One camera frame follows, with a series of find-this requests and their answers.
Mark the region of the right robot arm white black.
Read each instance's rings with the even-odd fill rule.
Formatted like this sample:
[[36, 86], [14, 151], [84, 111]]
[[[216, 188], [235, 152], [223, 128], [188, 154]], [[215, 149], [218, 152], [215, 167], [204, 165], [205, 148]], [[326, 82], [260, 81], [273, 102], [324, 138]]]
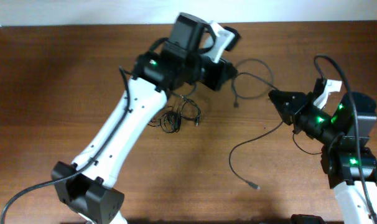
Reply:
[[376, 102], [364, 93], [344, 94], [333, 115], [313, 104], [313, 93], [272, 90], [269, 98], [295, 134], [305, 132], [323, 144], [321, 165], [344, 223], [372, 223], [377, 216], [377, 160], [366, 146], [376, 123]]

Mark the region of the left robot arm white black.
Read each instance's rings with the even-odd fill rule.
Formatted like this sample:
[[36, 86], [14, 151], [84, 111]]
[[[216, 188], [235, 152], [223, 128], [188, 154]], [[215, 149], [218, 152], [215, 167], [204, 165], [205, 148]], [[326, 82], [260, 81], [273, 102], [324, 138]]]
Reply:
[[237, 30], [180, 13], [170, 36], [138, 56], [125, 91], [91, 143], [74, 160], [58, 162], [51, 177], [59, 200], [92, 223], [124, 223], [124, 194], [114, 185], [135, 142], [171, 93], [203, 83], [217, 91], [237, 70], [222, 55], [240, 39]]

